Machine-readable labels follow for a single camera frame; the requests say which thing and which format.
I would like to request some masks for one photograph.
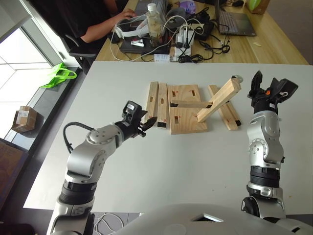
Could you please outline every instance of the window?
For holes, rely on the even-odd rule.
[[[35,92],[51,79],[49,61],[22,29],[0,44],[0,138],[10,130],[15,111],[27,105]]]

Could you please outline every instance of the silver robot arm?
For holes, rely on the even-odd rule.
[[[141,106],[128,101],[123,109],[122,121],[91,130],[85,141],[73,149],[67,161],[65,181],[56,201],[48,235],[92,234],[94,215],[90,211],[104,164],[122,142],[137,135],[145,136],[144,131],[152,127],[157,119],[153,117],[142,124],[141,118],[146,113]]]
[[[249,137],[250,181],[249,197],[242,202],[242,211],[275,223],[291,232],[311,234],[312,228],[300,221],[286,219],[283,190],[279,187],[280,166],[284,150],[279,142],[280,129],[277,104],[290,98],[298,86],[287,79],[273,79],[271,86],[260,88],[262,74],[258,71],[248,97],[252,99],[254,115]]]

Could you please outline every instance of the cardboard box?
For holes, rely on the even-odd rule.
[[[0,142],[0,210],[27,159],[27,153]]]
[[[23,133],[35,129],[37,112],[29,106],[21,106],[15,112],[12,130]]]
[[[253,14],[264,14],[270,0],[246,0],[246,7]]]

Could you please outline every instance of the wooden plank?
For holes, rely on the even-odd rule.
[[[235,110],[234,106],[229,102],[226,103],[228,109],[230,110],[231,114],[233,115],[235,122],[237,124],[237,126],[241,126],[241,121],[239,119],[239,115],[237,113],[237,111]]]
[[[190,102],[183,100],[174,100],[170,103],[170,107],[208,109],[211,108],[212,104],[213,102],[210,101]]]
[[[168,86],[168,102],[175,100],[201,101],[197,85]],[[171,134],[207,132],[206,122],[198,122],[197,113],[201,109],[169,107]]]
[[[229,101],[241,89],[237,79],[229,79],[224,86],[210,99],[213,105],[209,109],[201,109],[197,116],[198,122],[204,122],[208,116]]]
[[[209,92],[210,92],[212,97],[219,91],[219,88],[215,85],[208,86],[208,89],[209,89]],[[238,126],[236,124],[234,116],[232,115],[231,111],[229,110],[227,104],[223,104],[219,108],[219,113],[221,115],[221,118],[222,118],[224,124],[228,128],[228,130],[237,130],[238,129]]]
[[[157,105],[157,92],[158,92],[158,82],[151,82],[146,106],[146,111],[148,111],[148,113],[145,115],[145,122],[149,118],[156,116],[155,109]]]
[[[158,83],[158,98],[157,98],[157,126],[166,128],[167,123],[167,85],[166,83]]]

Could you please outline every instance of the keyboard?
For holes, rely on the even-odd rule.
[[[229,32],[238,33],[236,22],[230,12],[220,11],[220,24],[229,26]],[[228,32],[228,27],[220,25],[220,31]]]

